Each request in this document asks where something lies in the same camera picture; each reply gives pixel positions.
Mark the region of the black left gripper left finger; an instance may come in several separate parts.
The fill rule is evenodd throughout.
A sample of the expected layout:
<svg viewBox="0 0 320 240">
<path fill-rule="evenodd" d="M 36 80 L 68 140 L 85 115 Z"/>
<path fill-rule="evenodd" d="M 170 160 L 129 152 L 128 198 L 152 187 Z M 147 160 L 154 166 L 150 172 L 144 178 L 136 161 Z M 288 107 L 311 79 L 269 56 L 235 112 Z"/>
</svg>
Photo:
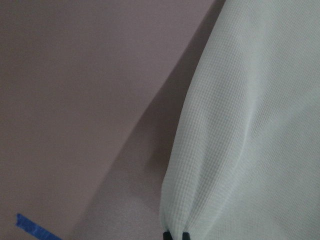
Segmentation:
<svg viewBox="0 0 320 240">
<path fill-rule="evenodd" d="M 169 231 L 165 231 L 162 236 L 163 240 L 172 240 L 172 235 Z"/>
</svg>

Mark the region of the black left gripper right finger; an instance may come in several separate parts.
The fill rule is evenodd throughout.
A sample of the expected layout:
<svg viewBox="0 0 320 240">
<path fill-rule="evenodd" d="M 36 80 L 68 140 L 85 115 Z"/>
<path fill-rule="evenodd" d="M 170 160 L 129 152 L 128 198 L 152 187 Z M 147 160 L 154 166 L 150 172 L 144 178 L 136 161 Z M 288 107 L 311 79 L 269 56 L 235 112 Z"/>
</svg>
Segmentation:
<svg viewBox="0 0 320 240">
<path fill-rule="evenodd" d="M 182 240 L 190 240 L 190 234 L 188 232 L 183 232 Z"/>
</svg>

